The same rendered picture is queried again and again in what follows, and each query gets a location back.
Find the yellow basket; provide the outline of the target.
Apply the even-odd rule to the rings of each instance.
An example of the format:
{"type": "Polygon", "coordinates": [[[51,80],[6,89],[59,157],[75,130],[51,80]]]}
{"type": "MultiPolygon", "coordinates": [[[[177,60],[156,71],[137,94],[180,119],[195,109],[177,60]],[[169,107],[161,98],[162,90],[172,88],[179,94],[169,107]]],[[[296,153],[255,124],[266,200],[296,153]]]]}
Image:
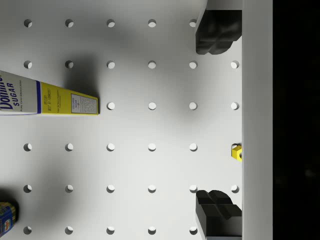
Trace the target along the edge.
{"type": "Polygon", "coordinates": [[[242,146],[235,145],[231,149],[231,156],[239,162],[242,162],[242,146]]]}

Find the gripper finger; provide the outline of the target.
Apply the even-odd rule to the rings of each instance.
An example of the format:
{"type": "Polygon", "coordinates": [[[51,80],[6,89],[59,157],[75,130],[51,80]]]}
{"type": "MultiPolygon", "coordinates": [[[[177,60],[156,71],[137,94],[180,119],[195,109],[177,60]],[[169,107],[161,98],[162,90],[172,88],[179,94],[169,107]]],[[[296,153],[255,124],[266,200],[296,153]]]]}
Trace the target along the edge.
{"type": "Polygon", "coordinates": [[[195,213],[202,237],[242,236],[242,210],[220,190],[198,190],[195,213]]]}
{"type": "Polygon", "coordinates": [[[198,55],[220,55],[241,36],[241,10],[205,10],[195,33],[195,51],[198,55]]]}

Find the yellow and white box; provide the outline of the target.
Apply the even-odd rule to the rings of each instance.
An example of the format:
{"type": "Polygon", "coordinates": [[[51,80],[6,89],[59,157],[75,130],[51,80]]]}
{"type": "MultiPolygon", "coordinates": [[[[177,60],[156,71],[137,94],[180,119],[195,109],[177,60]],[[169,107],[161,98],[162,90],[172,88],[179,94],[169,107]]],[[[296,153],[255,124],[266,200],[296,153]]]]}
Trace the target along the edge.
{"type": "Polygon", "coordinates": [[[0,115],[98,115],[96,97],[0,71],[0,115]]]}

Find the flat-sided can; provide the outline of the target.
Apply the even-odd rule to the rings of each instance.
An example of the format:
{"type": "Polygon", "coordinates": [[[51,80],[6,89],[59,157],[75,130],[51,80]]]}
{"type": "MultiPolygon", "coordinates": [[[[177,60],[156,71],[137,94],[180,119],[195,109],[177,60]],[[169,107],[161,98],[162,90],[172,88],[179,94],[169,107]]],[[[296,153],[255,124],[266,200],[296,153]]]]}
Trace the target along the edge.
{"type": "Polygon", "coordinates": [[[16,201],[0,201],[0,239],[14,227],[18,218],[19,204],[16,201]]]}

